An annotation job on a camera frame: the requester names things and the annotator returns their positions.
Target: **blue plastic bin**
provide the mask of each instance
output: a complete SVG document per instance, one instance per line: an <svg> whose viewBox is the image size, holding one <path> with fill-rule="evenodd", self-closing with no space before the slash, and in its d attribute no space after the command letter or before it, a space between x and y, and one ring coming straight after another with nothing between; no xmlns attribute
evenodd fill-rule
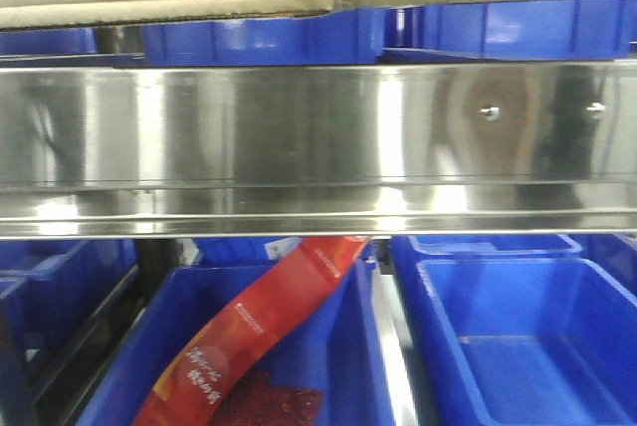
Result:
<svg viewBox="0 0 637 426"><path fill-rule="evenodd" d="M204 261L214 266L278 260L301 242L300 237L212 237L193 240Z"/></svg>
<svg viewBox="0 0 637 426"><path fill-rule="evenodd" d="M391 239L396 262L425 259L579 257L581 246L567 235L398 235Z"/></svg>
<svg viewBox="0 0 637 426"><path fill-rule="evenodd" d="M397 267L445 424L637 423L637 301L582 259Z"/></svg>
<svg viewBox="0 0 637 426"><path fill-rule="evenodd" d="M592 260L637 295L637 241L625 235L583 234L571 236Z"/></svg>
<svg viewBox="0 0 637 426"><path fill-rule="evenodd" d="M336 292L257 364L272 372L274 384L323 391L316 426L394 424L371 311L371 266L357 261ZM78 424L128 426L174 355L268 268L176 269Z"/></svg>
<svg viewBox="0 0 637 426"><path fill-rule="evenodd" d="M171 23L142 28L154 66L374 63L384 48L384 10L311 18Z"/></svg>
<svg viewBox="0 0 637 426"><path fill-rule="evenodd" d="M82 55L96 50L91 28L0 33L0 55Z"/></svg>
<svg viewBox="0 0 637 426"><path fill-rule="evenodd" d="M0 303L7 326L13 334L16 348L26 350L27 334L27 281L17 278L0 278Z"/></svg>
<svg viewBox="0 0 637 426"><path fill-rule="evenodd" d="M388 48L498 60L624 58L635 0L542 0L389 10Z"/></svg>
<svg viewBox="0 0 637 426"><path fill-rule="evenodd" d="M132 241L0 243L0 277L24 278L29 312L26 347L55 349L73 333L130 267Z"/></svg>

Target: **blue storage bin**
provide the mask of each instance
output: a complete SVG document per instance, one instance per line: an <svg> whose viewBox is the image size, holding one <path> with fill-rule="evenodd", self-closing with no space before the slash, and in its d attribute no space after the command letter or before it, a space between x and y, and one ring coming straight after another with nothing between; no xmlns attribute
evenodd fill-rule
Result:
<svg viewBox="0 0 637 426"><path fill-rule="evenodd" d="M386 45L498 60L624 58L635 7L635 0L542 0L390 10Z"/></svg>
<svg viewBox="0 0 637 426"><path fill-rule="evenodd" d="M130 267L121 256L126 242L131 243L117 240L0 243L0 277L28 281L26 347L55 349L68 339Z"/></svg>
<svg viewBox="0 0 637 426"><path fill-rule="evenodd" d="M637 241L625 235L572 235L582 248L582 257L592 260L637 295Z"/></svg>
<svg viewBox="0 0 637 426"><path fill-rule="evenodd" d="M634 425L637 301L582 259L397 274L445 424Z"/></svg>
<svg viewBox="0 0 637 426"><path fill-rule="evenodd" d="M278 260L301 242L300 237L212 237L193 240L204 261L214 266Z"/></svg>
<svg viewBox="0 0 637 426"><path fill-rule="evenodd" d="M28 299L27 281L17 278L0 278L0 303L7 326L13 334L13 339L21 358L25 359L24 351L27 344L27 311Z"/></svg>
<svg viewBox="0 0 637 426"><path fill-rule="evenodd" d="M82 55L96 50L91 28L0 33L0 55Z"/></svg>
<svg viewBox="0 0 637 426"><path fill-rule="evenodd" d="M334 294L257 363L272 372L274 384L323 391L316 426L394 424L370 303L372 266L357 261ZM176 269L78 424L128 426L156 378L187 341L268 268Z"/></svg>
<svg viewBox="0 0 637 426"><path fill-rule="evenodd" d="M144 26L142 34L155 66L374 63L384 47L384 10L171 23Z"/></svg>
<svg viewBox="0 0 637 426"><path fill-rule="evenodd" d="M396 262L462 257L579 257L581 246L567 235L398 235L391 239Z"/></svg>

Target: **red plastic packaging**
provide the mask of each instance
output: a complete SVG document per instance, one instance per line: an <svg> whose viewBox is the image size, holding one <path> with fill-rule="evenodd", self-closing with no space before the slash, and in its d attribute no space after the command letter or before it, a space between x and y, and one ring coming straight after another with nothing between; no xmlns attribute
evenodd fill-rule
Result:
<svg viewBox="0 0 637 426"><path fill-rule="evenodd" d="M235 383L335 290L366 237L307 237L172 360L134 426L205 426Z"/></svg>

